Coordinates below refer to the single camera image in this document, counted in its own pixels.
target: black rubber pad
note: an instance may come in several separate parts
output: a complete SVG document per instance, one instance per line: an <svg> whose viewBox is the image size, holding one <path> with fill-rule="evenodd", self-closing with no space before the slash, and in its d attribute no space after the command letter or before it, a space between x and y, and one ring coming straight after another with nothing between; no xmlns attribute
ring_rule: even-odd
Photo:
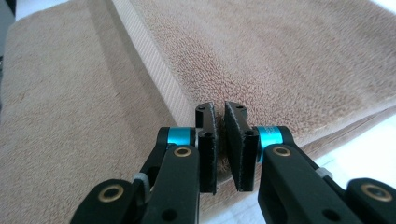
<svg viewBox="0 0 396 224"><path fill-rule="evenodd" d="M259 133L248 126L247 114L243 105L225 102L227 156L238 191L253 191L259 147Z"/></svg>

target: towel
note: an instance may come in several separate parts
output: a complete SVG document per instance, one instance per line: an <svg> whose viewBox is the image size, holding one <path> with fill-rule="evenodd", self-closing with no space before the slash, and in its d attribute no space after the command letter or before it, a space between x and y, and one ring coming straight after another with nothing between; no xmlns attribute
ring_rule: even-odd
<svg viewBox="0 0 396 224"><path fill-rule="evenodd" d="M0 222L68 222L207 101L218 118L225 100L244 104L249 124L289 126L322 155L395 113L395 28L358 0L76 0L18 21L0 94ZM201 220L247 196L219 163Z"/></svg>

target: white surface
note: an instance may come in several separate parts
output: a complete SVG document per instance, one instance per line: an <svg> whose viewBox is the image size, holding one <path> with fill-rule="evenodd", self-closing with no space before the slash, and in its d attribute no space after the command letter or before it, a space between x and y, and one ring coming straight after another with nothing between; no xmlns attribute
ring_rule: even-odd
<svg viewBox="0 0 396 224"><path fill-rule="evenodd" d="M67 2L67 0L18 0L15 19L16 21L27 17L37 11Z"/></svg>

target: screw hole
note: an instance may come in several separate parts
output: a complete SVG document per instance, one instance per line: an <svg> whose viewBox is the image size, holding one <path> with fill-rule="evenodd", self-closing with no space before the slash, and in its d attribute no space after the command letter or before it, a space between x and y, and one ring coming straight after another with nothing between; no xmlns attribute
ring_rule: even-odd
<svg viewBox="0 0 396 224"><path fill-rule="evenodd" d="M288 157L291 153L288 149L283 147L275 147L273 152L278 156Z"/></svg>
<svg viewBox="0 0 396 224"><path fill-rule="evenodd" d="M116 201L123 194L123 187L121 185L110 185L102 189L99 193L99 201L102 203L111 203Z"/></svg>
<svg viewBox="0 0 396 224"><path fill-rule="evenodd" d="M204 136L205 137L211 137L213 135L213 133L205 133Z"/></svg>
<svg viewBox="0 0 396 224"><path fill-rule="evenodd" d="M249 130L249 131L245 131L245 135L249 135L249 136L251 136L251 135L254 135L254 132L253 132L253 131L251 131L251 130Z"/></svg>
<svg viewBox="0 0 396 224"><path fill-rule="evenodd" d="M323 210L323 211L322 211L322 214L323 214L323 216L325 216L325 217L326 217L327 219L329 219L330 221L337 222L337 221L340 221L340 220L341 220L340 216L339 216L336 212L334 212L333 210L331 210L331 209L325 209L325 210Z"/></svg>
<svg viewBox="0 0 396 224"><path fill-rule="evenodd" d="M120 191L118 189L108 189L104 195L106 198L112 198L116 196L119 192Z"/></svg>
<svg viewBox="0 0 396 224"><path fill-rule="evenodd" d="M166 209L163 211L163 220L164 221L173 221L177 218L177 212L174 209Z"/></svg>
<svg viewBox="0 0 396 224"><path fill-rule="evenodd" d="M187 147L180 147L174 151L177 157L188 157L191 154L191 150Z"/></svg>

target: blue ring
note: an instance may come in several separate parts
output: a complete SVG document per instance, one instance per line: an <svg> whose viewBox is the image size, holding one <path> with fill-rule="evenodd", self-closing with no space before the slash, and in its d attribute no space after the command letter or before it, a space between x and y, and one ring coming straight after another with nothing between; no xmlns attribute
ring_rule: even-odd
<svg viewBox="0 0 396 224"><path fill-rule="evenodd" d="M190 144L191 128L171 127L168 132L168 144L185 146Z"/></svg>
<svg viewBox="0 0 396 224"><path fill-rule="evenodd" d="M260 153L260 157L257 158L257 162L262 163L265 148L272 144L282 144L283 137L282 133L276 126L258 126L256 128L260 134L260 143L262 147L262 151Z"/></svg>

